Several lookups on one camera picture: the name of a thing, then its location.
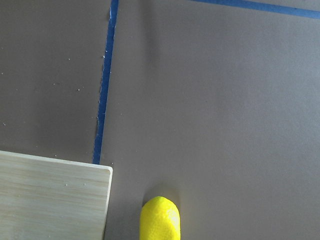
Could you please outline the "light wooden cutting board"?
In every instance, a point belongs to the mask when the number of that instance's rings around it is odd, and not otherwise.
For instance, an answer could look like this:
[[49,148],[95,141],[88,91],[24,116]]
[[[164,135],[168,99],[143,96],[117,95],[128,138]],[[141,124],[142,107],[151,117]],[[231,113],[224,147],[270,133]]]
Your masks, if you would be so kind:
[[2,151],[3,240],[102,240],[110,166]]

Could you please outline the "yellow lemon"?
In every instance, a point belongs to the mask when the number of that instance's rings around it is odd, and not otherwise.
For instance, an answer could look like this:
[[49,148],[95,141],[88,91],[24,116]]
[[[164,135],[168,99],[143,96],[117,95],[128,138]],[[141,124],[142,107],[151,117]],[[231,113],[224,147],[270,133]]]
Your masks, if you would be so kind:
[[180,240],[181,218],[174,202],[163,196],[147,201],[140,212],[140,240]]

